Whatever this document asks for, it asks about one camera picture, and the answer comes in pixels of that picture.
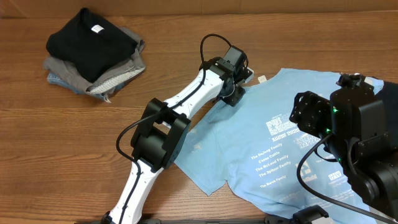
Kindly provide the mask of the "light blue t-shirt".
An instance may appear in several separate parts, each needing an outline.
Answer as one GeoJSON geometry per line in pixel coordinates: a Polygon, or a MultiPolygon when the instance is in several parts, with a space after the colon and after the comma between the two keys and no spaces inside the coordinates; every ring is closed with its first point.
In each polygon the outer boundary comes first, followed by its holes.
{"type": "Polygon", "coordinates": [[[207,195],[228,185],[238,197],[270,215],[291,218],[321,206],[336,223],[374,219],[326,202],[323,195],[367,209],[352,191],[341,166],[323,149],[310,153],[318,139],[289,120],[297,93],[328,98],[340,75],[283,68],[273,78],[246,88],[232,107],[219,101],[187,134],[176,165],[207,195]]]}

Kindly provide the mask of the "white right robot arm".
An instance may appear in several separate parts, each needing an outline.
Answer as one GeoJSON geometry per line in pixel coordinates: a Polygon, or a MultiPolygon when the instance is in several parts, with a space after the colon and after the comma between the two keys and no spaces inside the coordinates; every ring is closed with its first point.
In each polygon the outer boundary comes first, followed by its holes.
{"type": "Polygon", "coordinates": [[[389,139],[384,104],[372,90],[339,89],[329,99],[298,93],[290,121],[322,139],[365,204],[397,218],[397,148],[389,139]]]}

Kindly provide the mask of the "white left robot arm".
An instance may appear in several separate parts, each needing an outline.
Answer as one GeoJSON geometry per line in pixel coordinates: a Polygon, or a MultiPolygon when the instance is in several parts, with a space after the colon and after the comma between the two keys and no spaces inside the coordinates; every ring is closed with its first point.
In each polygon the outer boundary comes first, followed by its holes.
{"type": "Polygon", "coordinates": [[[100,222],[139,223],[156,178],[182,149],[191,118],[213,98],[235,106],[245,93],[242,84],[253,75],[246,57],[215,57],[204,62],[195,79],[175,96],[150,100],[141,119],[123,129],[116,140],[116,149],[131,161],[131,170],[117,204],[100,222]]]}

